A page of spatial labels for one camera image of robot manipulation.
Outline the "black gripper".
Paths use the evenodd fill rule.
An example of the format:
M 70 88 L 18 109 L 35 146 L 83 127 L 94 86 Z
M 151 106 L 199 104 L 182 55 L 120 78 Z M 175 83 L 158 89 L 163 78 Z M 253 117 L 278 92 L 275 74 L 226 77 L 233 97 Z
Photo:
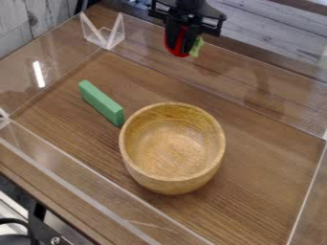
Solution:
M 183 53 L 187 54 L 200 33 L 219 36 L 227 16 L 207 0 L 152 0 L 148 15 L 164 22 L 164 44 L 171 52 L 180 50 L 180 26 L 186 27 Z

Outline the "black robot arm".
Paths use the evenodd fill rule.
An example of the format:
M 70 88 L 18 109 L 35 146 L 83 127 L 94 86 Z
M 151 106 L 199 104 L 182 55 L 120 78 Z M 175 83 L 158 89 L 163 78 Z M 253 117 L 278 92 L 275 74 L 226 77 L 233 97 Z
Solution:
M 163 43 L 179 57 L 192 53 L 200 35 L 222 35 L 227 16 L 206 0 L 152 0 L 148 15 L 164 22 Z

